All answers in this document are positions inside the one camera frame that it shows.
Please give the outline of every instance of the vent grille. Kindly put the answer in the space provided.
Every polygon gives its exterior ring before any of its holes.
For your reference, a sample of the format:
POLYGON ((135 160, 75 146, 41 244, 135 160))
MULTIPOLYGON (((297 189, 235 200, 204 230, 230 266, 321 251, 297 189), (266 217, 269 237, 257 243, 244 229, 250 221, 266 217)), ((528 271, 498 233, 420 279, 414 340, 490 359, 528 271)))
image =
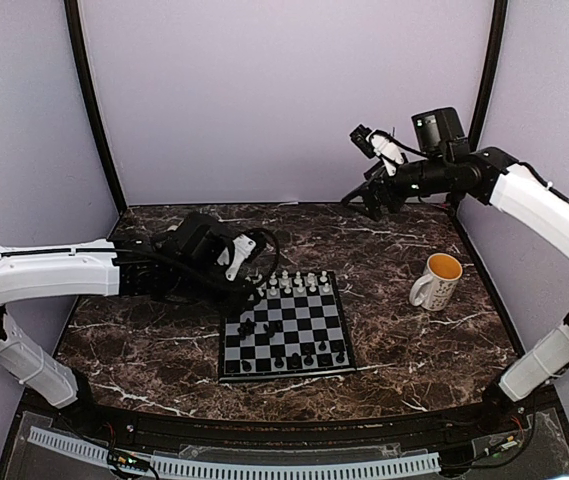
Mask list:
MULTIPOLYGON (((106 450, 78 438, 32 427, 28 441, 82 462, 107 467, 106 450)), ((160 477, 167 480, 386 480, 440 471, 437 453, 373 462, 299 466, 233 465, 181 460, 160 455, 136 455, 149 460, 160 477)), ((146 477, 152 476, 152 473, 146 473, 146 477)))

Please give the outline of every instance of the mug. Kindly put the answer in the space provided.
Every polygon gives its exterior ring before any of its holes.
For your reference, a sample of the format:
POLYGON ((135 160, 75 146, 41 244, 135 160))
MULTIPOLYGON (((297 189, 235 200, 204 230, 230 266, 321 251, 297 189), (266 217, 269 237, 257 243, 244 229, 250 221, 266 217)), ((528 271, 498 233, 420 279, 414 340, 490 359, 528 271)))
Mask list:
POLYGON ((417 279, 408 297, 412 305, 426 310, 442 310, 453 296, 462 277, 462 265, 446 253, 428 257, 423 275, 417 279))

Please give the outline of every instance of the marble tabletop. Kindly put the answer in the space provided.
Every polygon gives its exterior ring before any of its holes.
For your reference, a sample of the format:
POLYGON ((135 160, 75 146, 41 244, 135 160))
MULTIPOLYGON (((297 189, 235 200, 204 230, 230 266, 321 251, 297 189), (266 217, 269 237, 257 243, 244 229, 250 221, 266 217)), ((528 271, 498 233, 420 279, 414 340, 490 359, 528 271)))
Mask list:
POLYGON ((220 317, 211 308, 87 297, 57 358, 88 376, 100 404, 216 420, 371 419, 478 402, 516 357, 453 225, 433 207, 409 205, 376 223, 336 204, 142 206, 115 235, 150 236, 193 210, 239 230, 272 230, 281 268, 334 271, 358 372, 218 383, 220 317), (459 259, 464 275, 450 305, 428 312, 408 293, 435 252, 459 259))

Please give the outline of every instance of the robotic arm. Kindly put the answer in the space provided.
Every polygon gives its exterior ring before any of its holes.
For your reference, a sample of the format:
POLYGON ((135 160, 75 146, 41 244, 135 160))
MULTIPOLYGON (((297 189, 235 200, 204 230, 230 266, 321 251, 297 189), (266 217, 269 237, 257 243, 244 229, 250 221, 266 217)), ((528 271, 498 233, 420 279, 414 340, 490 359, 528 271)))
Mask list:
POLYGON ((0 365, 40 393, 77 428, 94 428, 88 381, 42 350, 4 306, 60 295, 150 295, 164 302, 206 301, 231 315, 260 300, 257 285, 237 278, 270 242, 267 230, 231 231, 216 219, 191 213, 177 227, 150 239, 96 240, 76 245, 0 247, 0 365))
MULTIPOLYGON (((367 157, 377 156, 381 162, 365 173, 366 181, 342 200, 344 205, 379 220, 382 207, 397 212, 410 197, 449 193, 453 198, 461 198, 469 194, 520 220, 569 259, 569 199, 528 164, 498 148, 471 152, 453 108, 416 115, 412 121, 420 151, 404 147, 388 133, 371 132, 362 125, 355 129, 352 141, 367 157), (425 159, 397 162, 397 153, 388 156, 389 147, 377 147, 378 137, 425 159), (386 167, 390 162, 394 163, 393 169, 386 167), (351 204, 357 197, 362 198, 363 206, 351 204)), ((500 412, 568 367, 569 313, 562 325, 486 388, 483 401, 487 408, 480 426, 490 430, 500 412)))

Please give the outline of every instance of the wall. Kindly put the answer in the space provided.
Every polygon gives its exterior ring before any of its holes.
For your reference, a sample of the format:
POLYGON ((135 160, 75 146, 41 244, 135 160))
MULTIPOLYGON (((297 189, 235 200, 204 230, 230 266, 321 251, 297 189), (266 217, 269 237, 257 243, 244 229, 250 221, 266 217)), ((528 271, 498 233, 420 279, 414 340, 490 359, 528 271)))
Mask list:
MULTIPOLYGON (((528 161, 569 196, 569 2, 509 4, 482 145, 528 161)), ((569 261, 517 221, 465 200, 464 224, 526 347, 569 310, 569 261)), ((557 382, 569 417, 569 372, 557 382)))
MULTIPOLYGON (((63 2, 0 1, 0 244, 78 242, 116 220, 93 144, 63 2)), ((72 299, 12 305, 52 351, 72 299)), ((0 454, 21 388, 0 369, 0 454)))
POLYGON ((130 204, 335 201, 362 181, 359 124, 466 128, 491 0, 81 2, 130 204))

